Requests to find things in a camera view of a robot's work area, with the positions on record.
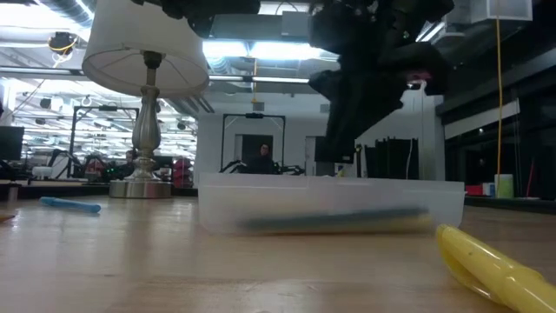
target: blue marker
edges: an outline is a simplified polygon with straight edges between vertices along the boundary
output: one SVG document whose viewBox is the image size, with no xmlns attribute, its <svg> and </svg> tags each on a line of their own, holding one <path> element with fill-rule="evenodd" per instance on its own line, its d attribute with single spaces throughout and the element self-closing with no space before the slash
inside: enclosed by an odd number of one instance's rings
<svg viewBox="0 0 556 313">
<path fill-rule="evenodd" d="M 78 201 L 63 200 L 50 196 L 43 196 L 39 201 L 42 204 L 46 204 L 51 207 L 76 209 L 89 213 L 98 213 L 101 210 L 101 206 L 99 204 L 81 203 Z"/>
</svg>

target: desk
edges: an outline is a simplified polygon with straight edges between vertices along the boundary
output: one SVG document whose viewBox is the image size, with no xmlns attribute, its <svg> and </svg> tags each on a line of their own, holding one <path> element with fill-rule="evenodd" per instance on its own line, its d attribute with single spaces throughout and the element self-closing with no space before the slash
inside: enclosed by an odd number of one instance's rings
<svg viewBox="0 0 556 313">
<path fill-rule="evenodd" d="M 19 202 L 0 224 L 3 313 L 509 312 L 458 285 L 431 236 L 211 236 L 193 198 L 79 200 L 103 211 Z M 555 224 L 466 208 L 462 229 L 555 283 Z"/>
</svg>

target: lamp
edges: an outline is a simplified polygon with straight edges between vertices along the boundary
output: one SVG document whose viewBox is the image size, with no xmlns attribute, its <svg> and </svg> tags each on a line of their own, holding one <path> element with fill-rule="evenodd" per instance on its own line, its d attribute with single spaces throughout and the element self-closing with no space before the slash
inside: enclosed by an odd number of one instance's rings
<svg viewBox="0 0 556 313">
<path fill-rule="evenodd" d="M 158 97 L 188 97 L 209 84 L 202 40 L 187 21 L 166 16 L 150 3 L 98 0 L 83 72 L 101 86 L 142 97 L 132 141 L 138 148 L 134 173 L 113 181 L 110 196 L 170 196 L 171 184 L 154 177 L 154 150 L 161 142 Z"/>
</svg>

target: computer screen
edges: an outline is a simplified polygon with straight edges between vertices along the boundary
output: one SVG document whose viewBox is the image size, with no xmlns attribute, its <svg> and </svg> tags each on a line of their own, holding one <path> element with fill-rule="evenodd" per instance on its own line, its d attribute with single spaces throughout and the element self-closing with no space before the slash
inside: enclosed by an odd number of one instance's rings
<svg viewBox="0 0 556 313">
<path fill-rule="evenodd" d="M 21 159 L 23 134 L 25 128 L 0 126 L 0 160 L 18 161 Z"/>
</svg>

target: yellow cable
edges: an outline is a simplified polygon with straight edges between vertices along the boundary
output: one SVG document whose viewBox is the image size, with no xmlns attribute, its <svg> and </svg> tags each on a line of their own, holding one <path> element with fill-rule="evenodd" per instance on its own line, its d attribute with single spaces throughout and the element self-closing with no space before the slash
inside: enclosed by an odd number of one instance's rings
<svg viewBox="0 0 556 313">
<path fill-rule="evenodd" d="M 254 57 L 255 59 L 255 69 L 253 70 L 253 77 L 257 76 L 257 58 Z M 253 82 L 253 100 L 251 100 L 251 103 L 256 103 L 257 102 L 257 83 Z"/>
<path fill-rule="evenodd" d="M 63 48 L 52 48 L 50 47 L 50 40 L 49 40 L 49 48 L 53 51 L 64 51 L 64 50 L 68 50 L 69 48 L 73 47 L 74 45 L 76 45 L 77 42 L 77 38 L 73 41 L 73 43 L 71 43 L 70 45 L 67 45 Z"/>
<path fill-rule="evenodd" d="M 500 0 L 496 0 L 496 54 L 498 58 L 498 97 L 499 97 L 499 116 L 498 116 L 498 162 L 496 176 L 496 197 L 500 190 L 500 164 L 502 159 L 502 106 L 504 105 L 504 94 L 502 89 L 502 53 L 500 42 Z"/>
</svg>

